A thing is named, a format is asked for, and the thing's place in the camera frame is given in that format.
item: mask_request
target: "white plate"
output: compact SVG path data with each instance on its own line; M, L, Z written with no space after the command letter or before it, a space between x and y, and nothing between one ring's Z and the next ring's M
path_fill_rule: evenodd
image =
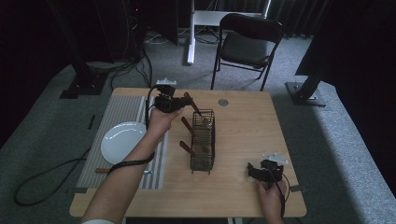
M134 149L146 133L146 126L139 122L125 122L110 129L102 139L102 155L108 162L121 162Z

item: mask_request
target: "wire basket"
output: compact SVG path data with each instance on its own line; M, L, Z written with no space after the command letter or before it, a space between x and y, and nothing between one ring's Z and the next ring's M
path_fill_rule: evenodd
M192 172L205 171L210 174L216 156L215 113L212 109L202 109L200 112L202 116L196 112L192 114L192 128L197 138L191 139L191 148L195 155L190 156L190 167Z

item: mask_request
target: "white sleeve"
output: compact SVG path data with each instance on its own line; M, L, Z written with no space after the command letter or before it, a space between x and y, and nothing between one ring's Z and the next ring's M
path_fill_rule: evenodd
M104 220L104 219L94 219L94 220L89 220L89 221L83 222L82 224L114 224L114 223L111 221Z

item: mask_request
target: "gray carpet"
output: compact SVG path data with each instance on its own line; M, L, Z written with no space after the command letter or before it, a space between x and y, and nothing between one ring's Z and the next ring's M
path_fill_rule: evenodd
M199 36L215 40L213 36ZM177 81L179 89L209 90L215 45L197 41L195 62L186 65L186 39L175 46L154 38L145 49L152 63L153 81ZM309 46L310 39L282 40L264 88L273 97L276 113L304 190L307 215L286 218L286 223L396 223L396 200L377 170L355 125L338 99L333 86L320 83L318 90L327 106L294 105L285 82L304 82L295 71ZM144 69L149 73L146 60ZM96 67L117 64L90 63ZM100 118L116 87L147 87L142 76L132 70L112 80L111 73L101 95L80 95L77 99L59 99L72 82L75 72L67 66L60 72L14 134L0 150L0 223L78 223L69 215L83 161L60 189L43 203L20 206L13 201L18 185L29 176L64 161L79 158L91 146ZM258 91L261 80L256 73L223 67L215 90ZM31 203L52 192L73 166L68 163L47 175L27 183L19 199ZM131 223L222 223L224 219L130 219ZM265 223L262 218L244 223Z

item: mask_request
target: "human arm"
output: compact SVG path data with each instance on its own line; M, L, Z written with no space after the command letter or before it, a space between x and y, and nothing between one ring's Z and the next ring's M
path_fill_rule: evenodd
M146 134L124 161L142 161L149 158L163 140L166 131L171 128L171 121L180 114L181 110L166 114L154 108ZM81 221L104 219L121 223L146 167L146 164L125 166L109 174L93 195Z
M285 195L285 181L281 180L277 182L277 184L282 191L282 195ZM267 222L269 224L283 224L282 216L280 215L282 209L281 194L276 184L269 189L265 189L262 182L257 181L257 189L259 192L262 212Z

